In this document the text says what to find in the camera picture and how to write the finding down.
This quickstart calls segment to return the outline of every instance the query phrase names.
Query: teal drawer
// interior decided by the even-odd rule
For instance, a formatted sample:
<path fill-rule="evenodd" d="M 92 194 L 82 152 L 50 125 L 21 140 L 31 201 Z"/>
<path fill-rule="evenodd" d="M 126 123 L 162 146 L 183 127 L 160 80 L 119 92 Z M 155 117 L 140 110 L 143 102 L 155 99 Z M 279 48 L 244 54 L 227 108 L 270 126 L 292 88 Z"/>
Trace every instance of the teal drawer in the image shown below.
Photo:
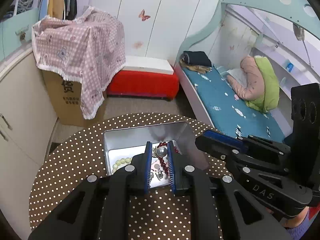
<path fill-rule="evenodd" d="M 24 13 L 17 14 L 16 16 L 2 22 L 2 53 L 4 53 L 5 57 L 19 48 L 24 42 L 31 40 L 31 27 L 37 21 L 38 8 L 34 8 Z M 23 41 L 20 41 L 21 31 L 26 33 Z"/>
<path fill-rule="evenodd" d="M 0 23 L 0 61 L 4 59 L 3 47 L 2 47 L 2 26 L 3 23 Z"/>

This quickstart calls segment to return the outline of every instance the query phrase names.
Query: pink blanket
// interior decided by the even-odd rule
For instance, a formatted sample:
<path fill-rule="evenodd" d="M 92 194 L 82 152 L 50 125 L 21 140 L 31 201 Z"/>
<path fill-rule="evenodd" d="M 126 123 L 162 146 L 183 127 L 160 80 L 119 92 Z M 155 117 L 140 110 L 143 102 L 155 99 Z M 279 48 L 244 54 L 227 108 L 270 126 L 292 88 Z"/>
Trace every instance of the pink blanket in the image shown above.
<path fill-rule="evenodd" d="M 73 21 L 46 16 L 32 27 L 32 47 L 38 68 L 82 84 L 81 110 L 93 119 L 125 63 L 122 23 L 93 7 Z"/>

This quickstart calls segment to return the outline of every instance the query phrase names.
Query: red storage ottoman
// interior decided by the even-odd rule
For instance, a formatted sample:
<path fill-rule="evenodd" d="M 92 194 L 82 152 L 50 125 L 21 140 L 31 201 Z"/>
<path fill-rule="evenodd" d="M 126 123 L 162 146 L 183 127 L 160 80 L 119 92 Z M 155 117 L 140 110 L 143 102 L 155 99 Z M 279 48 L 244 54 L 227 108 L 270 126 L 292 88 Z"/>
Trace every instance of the red storage ottoman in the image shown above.
<path fill-rule="evenodd" d="M 175 98 L 179 78 L 173 75 L 141 71 L 119 71 L 107 87 L 108 95 Z"/>

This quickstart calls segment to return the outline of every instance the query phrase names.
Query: green blanket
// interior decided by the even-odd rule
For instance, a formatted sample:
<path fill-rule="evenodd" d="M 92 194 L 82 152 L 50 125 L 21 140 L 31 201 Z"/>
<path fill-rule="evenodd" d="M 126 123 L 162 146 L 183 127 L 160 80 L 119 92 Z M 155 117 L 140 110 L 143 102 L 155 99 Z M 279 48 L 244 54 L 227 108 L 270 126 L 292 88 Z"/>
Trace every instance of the green blanket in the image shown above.
<path fill-rule="evenodd" d="M 264 79 L 264 93 L 258 99 L 246 101 L 246 105 L 262 113 L 266 113 L 278 106 L 279 82 L 273 71 L 272 65 L 266 57 L 255 57 L 256 64 Z"/>

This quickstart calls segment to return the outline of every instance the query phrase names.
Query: polka dot tablecloth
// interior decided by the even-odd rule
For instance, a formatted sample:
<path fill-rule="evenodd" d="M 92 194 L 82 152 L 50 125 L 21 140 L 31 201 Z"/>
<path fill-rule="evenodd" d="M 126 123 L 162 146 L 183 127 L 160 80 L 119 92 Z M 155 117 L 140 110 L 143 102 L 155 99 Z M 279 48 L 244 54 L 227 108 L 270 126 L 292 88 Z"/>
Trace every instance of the polka dot tablecloth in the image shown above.
<path fill-rule="evenodd" d="M 107 175 L 103 147 L 105 130 L 177 121 L 187 122 L 195 136 L 207 129 L 214 129 L 210 125 L 180 115 L 138 113 L 104 120 L 69 137 L 49 154 L 37 173 L 29 201 L 31 229 L 36 228 L 87 176 Z M 205 156 L 210 164 L 206 170 L 209 176 L 220 178 L 230 175 L 223 161 L 208 154 Z M 143 197 L 131 196 L 128 239 L 189 240 L 190 212 L 190 198 L 173 196 L 169 186 L 153 188 Z"/>

